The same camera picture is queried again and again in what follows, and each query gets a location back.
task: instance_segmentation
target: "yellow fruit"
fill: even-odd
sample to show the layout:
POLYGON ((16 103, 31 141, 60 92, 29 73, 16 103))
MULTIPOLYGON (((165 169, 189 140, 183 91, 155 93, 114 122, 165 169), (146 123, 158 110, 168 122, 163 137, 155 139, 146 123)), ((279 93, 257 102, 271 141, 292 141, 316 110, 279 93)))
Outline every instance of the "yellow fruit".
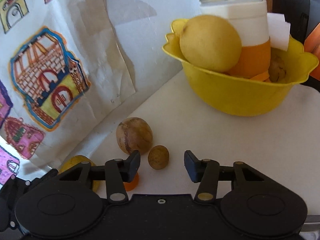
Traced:
MULTIPOLYGON (((93 163, 93 161, 91 161, 87 157, 85 157, 83 155, 76 155, 76 156, 73 156, 71 159, 67 160, 65 163, 63 163, 63 165, 59 169, 59 174, 63 173, 64 171, 70 169, 73 166, 76 166, 80 162, 90 162, 91 166, 96 166, 93 163)), ((100 181, 99 180, 94 180, 93 183, 92 183, 91 189, 94 192, 97 192, 98 189, 99 189, 99 186, 100 186, 100 181)))
POLYGON ((200 15, 183 27, 180 49, 192 65, 225 72, 237 64, 242 45, 237 31, 227 20, 200 15))

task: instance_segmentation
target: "small potato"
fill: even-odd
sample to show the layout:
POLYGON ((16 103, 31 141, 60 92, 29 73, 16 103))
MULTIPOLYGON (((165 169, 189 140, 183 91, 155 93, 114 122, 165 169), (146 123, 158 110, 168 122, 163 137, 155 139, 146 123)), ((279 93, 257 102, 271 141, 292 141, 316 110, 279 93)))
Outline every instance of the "small potato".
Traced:
POLYGON ((127 154, 135 150, 144 154, 151 149, 153 142, 150 126, 138 117, 123 120, 117 127, 116 138, 120 149, 127 154))
POLYGON ((271 82, 281 81, 285 78, 287 73, 283 60, 277 55, 271 56, 270 67, 268 71, 271 82))
POLYGON ((154 146, 148 155, 148 163, 155 170, 164 169, 169 163, 169 151, 162 145, 154 146))

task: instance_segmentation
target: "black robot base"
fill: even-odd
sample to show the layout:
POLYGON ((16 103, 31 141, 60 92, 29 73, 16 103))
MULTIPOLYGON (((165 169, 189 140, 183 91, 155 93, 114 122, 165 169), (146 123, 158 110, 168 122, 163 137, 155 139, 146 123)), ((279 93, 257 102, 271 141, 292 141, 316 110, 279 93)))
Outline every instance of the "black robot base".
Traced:
POLYGON ((140 154, 104 166, 82 162, 58 175, 51 170, 32 182, 12 177, 0 190, 0 232, 18 229, 23 240, 302 240, 307 206, 297 194, 243 162, 220 166, 184 154, 196 196, 133 195, 123 182, 133 180, 140 154), (91 190, 105 180, 107 198, 91 190), (231 191, 216 199, 218 181, 231 191))

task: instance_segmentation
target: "yellow bowl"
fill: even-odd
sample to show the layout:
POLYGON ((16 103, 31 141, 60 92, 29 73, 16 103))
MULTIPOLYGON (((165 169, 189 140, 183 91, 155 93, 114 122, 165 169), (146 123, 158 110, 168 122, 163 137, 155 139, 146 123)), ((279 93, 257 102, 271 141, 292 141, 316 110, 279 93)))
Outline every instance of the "yellow bowl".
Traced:
POLYGON ((172 33, 166 35, 163 51, 182 62, 183 70, 194 92, 210 106, 227 114, 255 116, 276 108, 290 89, 305 82, 319 60, 304 52, 303 45, 290 37, 288 51, 271 49, 284 61, 286 76, 277 83, 253 81, 206 70, 190 64, 183 56, 179 45, 179 33, 187 19, 172 22, 172 33))

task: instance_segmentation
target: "white plastic bottle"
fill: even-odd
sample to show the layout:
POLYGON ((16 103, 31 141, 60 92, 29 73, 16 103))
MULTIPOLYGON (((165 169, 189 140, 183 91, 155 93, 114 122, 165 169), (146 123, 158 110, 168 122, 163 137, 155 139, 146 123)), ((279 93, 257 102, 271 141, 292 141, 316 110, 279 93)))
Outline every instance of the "white plastic bottle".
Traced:
POLYGON ((270 39, 266 0, 200 0, 202 14, 227 19, 237 30, 242 53, 238 64, 228 71, 232 76, 253 78, 268 74, 270 39))

